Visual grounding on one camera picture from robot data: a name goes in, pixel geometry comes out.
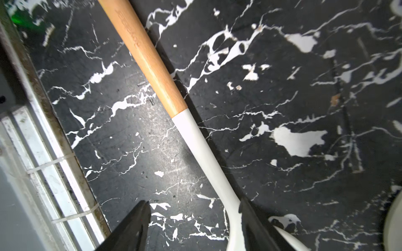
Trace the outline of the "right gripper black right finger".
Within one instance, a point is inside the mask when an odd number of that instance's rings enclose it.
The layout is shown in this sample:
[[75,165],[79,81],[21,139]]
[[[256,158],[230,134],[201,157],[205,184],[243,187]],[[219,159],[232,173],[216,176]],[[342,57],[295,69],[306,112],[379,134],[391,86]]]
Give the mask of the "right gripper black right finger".
[[239,206],[241,225],[247,251],[280,251],[276,229],[260,221],[248,199],[242,198]]

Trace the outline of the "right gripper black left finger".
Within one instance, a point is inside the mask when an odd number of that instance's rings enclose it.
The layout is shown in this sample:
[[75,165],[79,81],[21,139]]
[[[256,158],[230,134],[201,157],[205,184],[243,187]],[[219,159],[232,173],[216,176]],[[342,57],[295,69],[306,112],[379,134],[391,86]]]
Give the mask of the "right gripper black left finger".
[[144,251],[150,220],[150,203],[138,202],[96,251]]

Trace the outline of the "cream spoon wooden handle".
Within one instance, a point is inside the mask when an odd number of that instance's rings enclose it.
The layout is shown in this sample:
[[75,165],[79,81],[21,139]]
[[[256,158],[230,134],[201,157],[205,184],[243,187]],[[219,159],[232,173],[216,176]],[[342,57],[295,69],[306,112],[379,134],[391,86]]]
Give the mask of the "cream spoon wooden handle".
[[[227,250],[246,251],[238,198],[200,131],[183,96],[170,76],[129,1],[100,1],[100,5],[151,84],[177,130],[224,205],[229,221]],[[273,226],[281,251],[306,251],[296,237]]]

